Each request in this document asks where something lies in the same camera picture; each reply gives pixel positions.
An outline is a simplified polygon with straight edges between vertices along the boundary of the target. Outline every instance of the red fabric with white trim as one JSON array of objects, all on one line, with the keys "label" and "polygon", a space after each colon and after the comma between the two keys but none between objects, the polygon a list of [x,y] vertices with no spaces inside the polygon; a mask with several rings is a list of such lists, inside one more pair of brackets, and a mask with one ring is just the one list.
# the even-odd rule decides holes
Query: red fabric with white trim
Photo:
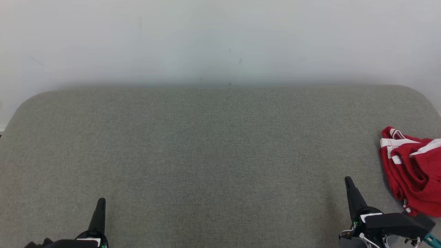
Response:
[{"label": "red fabric with white trim", "polygon": [[380,155],[394,196],[410,215],[441,217],[441,139],[418,139],[387,127]]}]

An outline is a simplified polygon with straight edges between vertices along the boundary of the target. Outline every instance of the wall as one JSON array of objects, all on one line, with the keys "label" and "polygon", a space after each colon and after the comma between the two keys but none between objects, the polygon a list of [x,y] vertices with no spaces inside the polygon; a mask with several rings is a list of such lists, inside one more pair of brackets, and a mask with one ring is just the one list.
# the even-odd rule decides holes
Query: wall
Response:
[{"label": "wall", "polygon": [[392,83],[441,111],[438,0],[0,0],[0,128],[92,85]]}]

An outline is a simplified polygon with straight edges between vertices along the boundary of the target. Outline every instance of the folded clothing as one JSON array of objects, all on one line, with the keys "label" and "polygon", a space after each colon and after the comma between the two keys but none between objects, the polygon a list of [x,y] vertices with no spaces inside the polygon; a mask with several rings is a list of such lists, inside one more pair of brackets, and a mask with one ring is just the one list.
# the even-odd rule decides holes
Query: folded clothing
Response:
[{"label": "folded clothing", "polygon": [[418,139],[387,127],[380,155],[394,196],[410,215],[441,217],[441,139]]}]

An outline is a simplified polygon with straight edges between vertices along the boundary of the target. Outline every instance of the gray table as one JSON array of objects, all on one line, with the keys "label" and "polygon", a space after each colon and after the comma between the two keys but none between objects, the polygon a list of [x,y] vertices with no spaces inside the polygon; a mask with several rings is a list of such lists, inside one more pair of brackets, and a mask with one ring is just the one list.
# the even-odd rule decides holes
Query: gray table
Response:
[{"label": "gray table", "polygon": [[1,245],[73,238],[105,197],[115,248],[337,247],[344,176],[369,205],[402,211],[381,130],[435,138],[440,124],[401,86],[40,94],[0,139]]}]

